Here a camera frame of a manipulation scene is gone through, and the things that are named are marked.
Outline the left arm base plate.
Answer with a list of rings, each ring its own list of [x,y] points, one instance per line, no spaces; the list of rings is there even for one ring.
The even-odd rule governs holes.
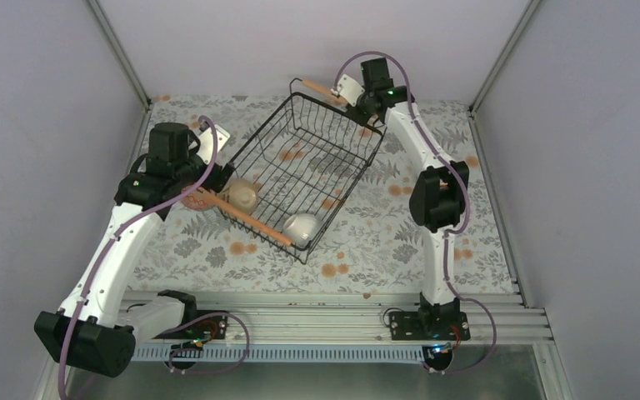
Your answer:
[[[222,340],[228,325],[228,313],[219,310],[198,310],[197,316],[184,321],[179,327],[159,333],[154,339]]]

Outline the black wire dish rack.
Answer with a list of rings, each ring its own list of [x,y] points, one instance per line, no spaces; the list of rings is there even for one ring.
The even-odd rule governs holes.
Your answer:
[[[259,204],[251,216],[268,230],[228,212],[223,217],[306,263],[371,166],[384,132],[382,127],[355,122],[343,110],[291,89],[228,163],[234,178],[260,184]],[[275,238],[273,234],[282,234],[284,223],[297,214],[318,218],[313,237],[304,244]]]

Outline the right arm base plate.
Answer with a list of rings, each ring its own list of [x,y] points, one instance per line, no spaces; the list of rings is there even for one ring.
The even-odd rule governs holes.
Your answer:
[[[382,318],[394,341],[468,341],[472,337],[464,312],[425,317],[418,311],[390,308]]]

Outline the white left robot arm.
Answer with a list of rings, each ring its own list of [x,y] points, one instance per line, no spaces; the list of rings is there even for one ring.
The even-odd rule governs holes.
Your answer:
[[[120,306],[144,248],[172,205],[195,188],[219,192],[231,177],[233,167],[216,163],[229,133],[204,118],[199,122],[198,132],[178,122],[151,129],[147,152],[118,185],[107,229],[85,272],[56,312],[37,316],[34,332],[55,362],[115,378],[137,346],[197,330],[200,312],[190,294],[164,290],[130,312]]]

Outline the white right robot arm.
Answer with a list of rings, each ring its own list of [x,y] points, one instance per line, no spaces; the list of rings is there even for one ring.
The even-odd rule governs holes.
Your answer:
[[[353,121],[366,123],[377,118],[397,137],[417,172],[409,211],[422,228],[422,289],[417,311],[408,314],[407,322],[398,324],[397,333],[408,339],[465,339],[468,321],[452,277],[455,239],[470,219],[470,168],[449,156],[429,132],[403,67],[398,69],[403,83],[394,83],[389,67],[400,66],[394,57],[368,51],[360,52],[357,58],[362,61],[361,81],[339,70],[333,83],[334,96],[347,102]]]

